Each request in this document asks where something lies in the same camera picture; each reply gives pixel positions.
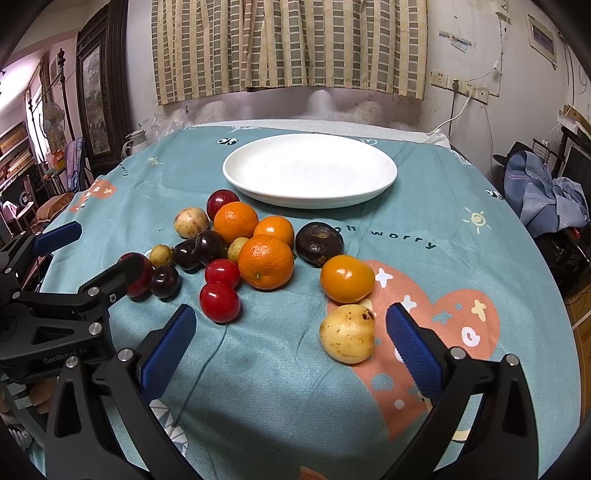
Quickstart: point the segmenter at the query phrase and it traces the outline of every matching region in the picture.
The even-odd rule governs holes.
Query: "electrical socket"
[[[453,75],[450,75],[447,80],[447,90],[451,90],[453,92],[453,82],[455,82],[456,80],[457,80],[457,84],[458,84],[458,93],[459,93],[459,85],[462,81],[459,78],[454,77]]]
[[[474,99],[478,100],[479,102],[488,105],[488,96],[489,96],[488,88],[482,85],[476,85],[476,91],[474,92]]]
[[[431,71],[431,85],[435,85],[439,88],[447,89],[447,81],[449,78],[448,72],[443,70],[432,70]]]
[[[474,94],[476,92],[476,87],[477,87],[476,83],[467,82],[465,80],[462,80],[460,82],[460,92],[459,93],[461,93],[462,95],[465,95],[467,97],[469,96],[471,98],[474,98]]]

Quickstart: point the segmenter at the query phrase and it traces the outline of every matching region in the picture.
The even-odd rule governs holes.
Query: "white wall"
[[[0,135],[17,123],[22,122],[26,117],[25,102],[20,102],[14,109],[2,112],[0,114]]]
[[[492,0],[428,0],[428,72],[437,68],[471,79],[492,69],[501,49],[494,5]],[[558,69],[555,70],[546,58],[530,47],[526,15],[533,15],[553,32],[556,28],[530,0],[509,0],[509,10],[511,25],[504,44],[501,94],[500,98],[491,97],[488,105],[493,152],[500,154],[506,154],[515,141],[531,144],[534,137],[545,140],[556,125],[558,110],[566,101],[566,63],[561,42],[555,37],[558,54]],[[450,117],[453,93],[431,85],[427,85],[422,102],[376,92],[302,87],[220,95],[158,107],[150,15],[150,2],[129,0],[127,61],[134,127],[154,112],[170,113],[185,104],[196,123],[251,118],[314,118],[429,132]],[[475,46],[463,53],[448,39],[440,37],[440,31],[467,38]],[[573,61],[575,78],[578,79],[578,63],[574,58]],[[498,80],[493,75],[479,83],[486,84],[491,92],[498,91]],[[456,112],[462,108],[465,99],[458,97]],[[454,122],[451,140],[490,177],[491,135],[486,112],[481,103],[471,103],[464,115]],[[584,106],[582,112],[587,113],[590,107],[587,103]]]
[[[14,49],[9,62],[76,35],[86,21],[87,5],[41,12]]]

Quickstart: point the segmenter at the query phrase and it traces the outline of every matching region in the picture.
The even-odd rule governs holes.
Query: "table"
[[[212,191],[229,187],[224,158],[249,141],[284,133],[291,131],[194,127],[127,158],[50,226],[75,219],[83,235],[56,252],[43,290],[74,292],[125,252],[179,243],[176,213],[204,207]],[[232,137],[238,143],[217,143]],[[377,329],[384,327],[385,308],[401,301],[420,325],[475,356],[517,354],[538,417],[540,471],[546,470],[578,426],[580,381],[564,304],[532,239],[461,155],[429,144],[357,138],[398,166],[393,187],[376,199],[308,211],[241,199],[259,218],[283,215],[296,230],[314,220],[340,228],[346,253],[376,273],[369,300]],[[270,293],[242,285],[245,313],[228,326],[200,312],[203,274],[181,276],[174,302],[152,297],[114,304],[111,329],[118,349],[133,347],[180,303],[195,308],[197,335],[164,398],[151,406],[201,476],[296,480],[300,466],[328,480],[371,480],[385,472],[425,418],[424,404],[381,333],[366,365],[351,368],[325,354],[317,332],[329,303],[317,269],[296,260],[293,279]],[[111,407],[126,455],[141,465]],[[470,404],[460,430],[470,428],[476,407]],[[442,464],[461,447],[452,443]]]

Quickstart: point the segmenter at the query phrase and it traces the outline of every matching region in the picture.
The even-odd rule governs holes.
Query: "window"
[[[29,98],[31,98],[33,105],[33,113],[28,108]],[[35,156],[37,162],[45,161],[46,155],[49,153],[49,143],[43,134],[43,104],[39,101],[41,99],[41,86],[31,95],[31,89],[27,91],[27,128],[29,135],[33,139],[33,147],[35,149]]]

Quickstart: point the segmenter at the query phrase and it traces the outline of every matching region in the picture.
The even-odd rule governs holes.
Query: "small yellow fruit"
[[[332,358],[358,364],[374,352],[374,313],[361,305],[341,305],[320,324],[320,343]]]
[[[232,262],[234,262],[235,264],[238,263],[238,254],[240,253],[240,250],[242,250],[242,247],[244,246],[244,244],[246,242],[248,242],[250,239],[246,238],[245,236],[239,236],[238,238],[236,238],[231,244],[230,247],[228,248],[228,259]]]
[[[168,245],[156,245],[150,252],[150,261],[154,268],[173,263],[173,249]]]

